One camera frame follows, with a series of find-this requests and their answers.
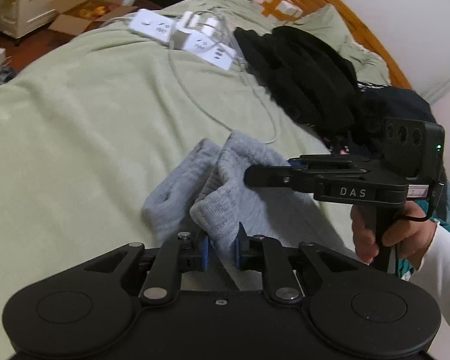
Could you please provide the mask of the dark navy garment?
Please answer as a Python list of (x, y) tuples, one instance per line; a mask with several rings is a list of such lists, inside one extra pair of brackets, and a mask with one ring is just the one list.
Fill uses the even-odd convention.
[(351, 154), (379, 156), (388, 117), (437, 122), (430, 105), (413, 90), (365, 82), (359, 82), (358, 88), (360, 97), (350, 133)]

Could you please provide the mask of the black fuzzy garment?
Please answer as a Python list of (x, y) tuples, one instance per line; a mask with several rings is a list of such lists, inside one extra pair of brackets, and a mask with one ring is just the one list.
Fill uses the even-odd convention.
[(313, 128), (336, 153), (350, 144), (352, 109), (359, 98), (351, 62), (291, 26), (264, 35), (237, 28), (234, 37), (251, 72), (294, 122)]

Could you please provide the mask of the teal sweatshirt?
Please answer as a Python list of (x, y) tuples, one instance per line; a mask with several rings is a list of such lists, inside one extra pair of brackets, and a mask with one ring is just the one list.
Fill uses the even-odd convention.
[[(432, 215), (433, 219), (439, 221), (443, 228), (450, 233), (450, 183), (444, 188), (441, 194), (441, 200)], [(398, 261), (398, 274), (403, 279), (408, 281), (414, 268), (406, 259)]]

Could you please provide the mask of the white power strip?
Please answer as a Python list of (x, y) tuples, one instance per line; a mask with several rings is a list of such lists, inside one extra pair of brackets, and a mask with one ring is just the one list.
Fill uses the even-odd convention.
[(229, 46), (230, 39), (225, 24), (216, 14), (207, 10), (187, 10), (175, 23), (170, 47), (228, 71), (236, 58), (236, 50)]
[(128, 28), (134, 33), (168, 45), (174, 23), (172, 18), (159, 15), (153, 10), (140, 9)]

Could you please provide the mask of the cardboard box with oranges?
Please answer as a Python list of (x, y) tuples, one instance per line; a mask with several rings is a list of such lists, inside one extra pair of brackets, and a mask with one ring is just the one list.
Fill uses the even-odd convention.
[(122, 3), (123, 0), (53, 0), (50, 7), (58, 16), (49, 30), (76, 37), (88, 30), (97, 29), (108, 20), (138, 9)]

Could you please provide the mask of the orange wooden headboard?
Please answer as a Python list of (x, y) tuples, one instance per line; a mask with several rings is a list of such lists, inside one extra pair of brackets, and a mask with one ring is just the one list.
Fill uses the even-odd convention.
[(388, 66), (389, 76), (393, 86), (412, 89), (409, 80), (403, 74), (398, 64), (387, 49), (381, 44), (379, 39), (372, 31), (350, 10), (341, 0), (290, 0), (292, 3), (300, 7), (304, 14), (310, 14), (327, 4), (333, 5), (341, 18), (351, 31), (353, 38), (368, 50), (376, 52)]

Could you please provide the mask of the light green bed blanket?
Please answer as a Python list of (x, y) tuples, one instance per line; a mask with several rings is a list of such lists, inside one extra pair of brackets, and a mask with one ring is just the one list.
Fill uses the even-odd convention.
[(19, 289), (128, 242), (154, 246), (141, 209), (195, 144), (232, 130), (285, 158), (326, 146), (241, 63), (169, 50), (118, 19), (0, 86), (0, 359)]

